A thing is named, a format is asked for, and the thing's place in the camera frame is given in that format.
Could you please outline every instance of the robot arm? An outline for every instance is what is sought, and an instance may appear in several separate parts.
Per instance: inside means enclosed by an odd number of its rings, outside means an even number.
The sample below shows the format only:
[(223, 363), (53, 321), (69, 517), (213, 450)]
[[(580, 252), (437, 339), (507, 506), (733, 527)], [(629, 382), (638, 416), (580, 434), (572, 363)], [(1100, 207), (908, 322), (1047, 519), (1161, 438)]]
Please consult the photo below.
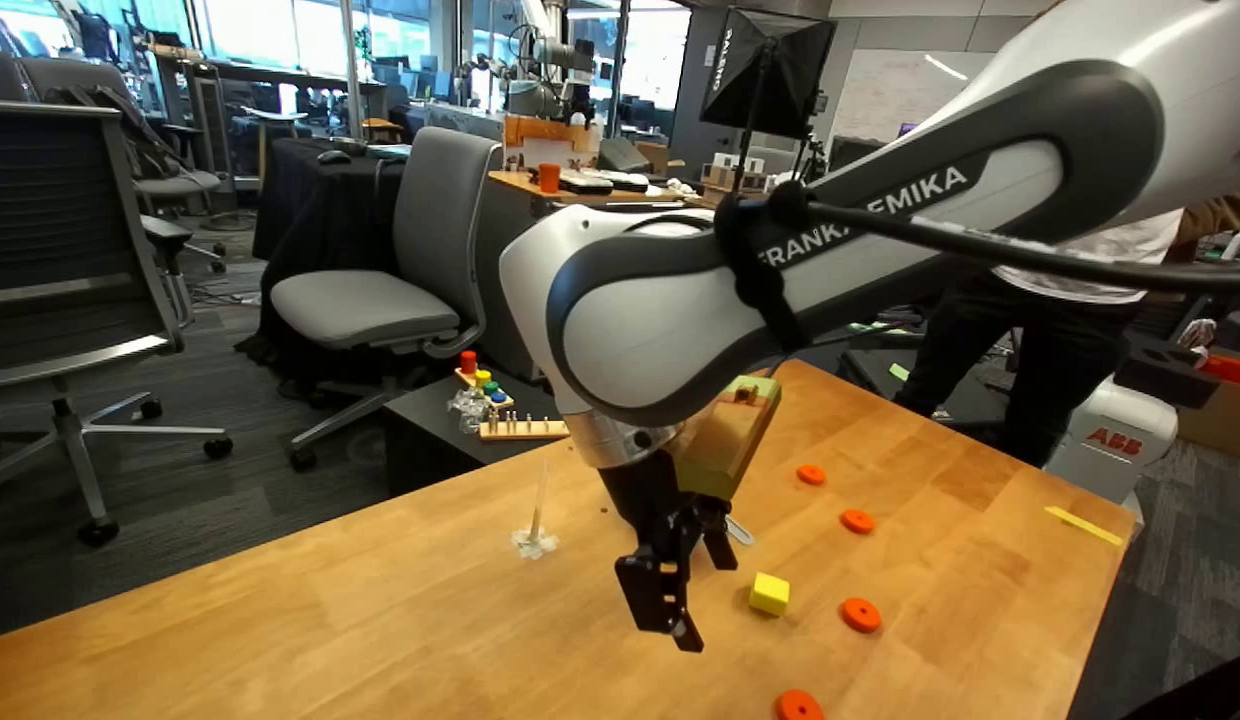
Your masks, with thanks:
[(498, 284), (638, 545), (676, 550), (660, 449), (680, 419), (803, 335), (993, 262), (914, 244), (912, 215), (1052, 244), (1231, 188), (1240, 0), (1065, 0), (908, 138), (717, 215), (564, 207)]

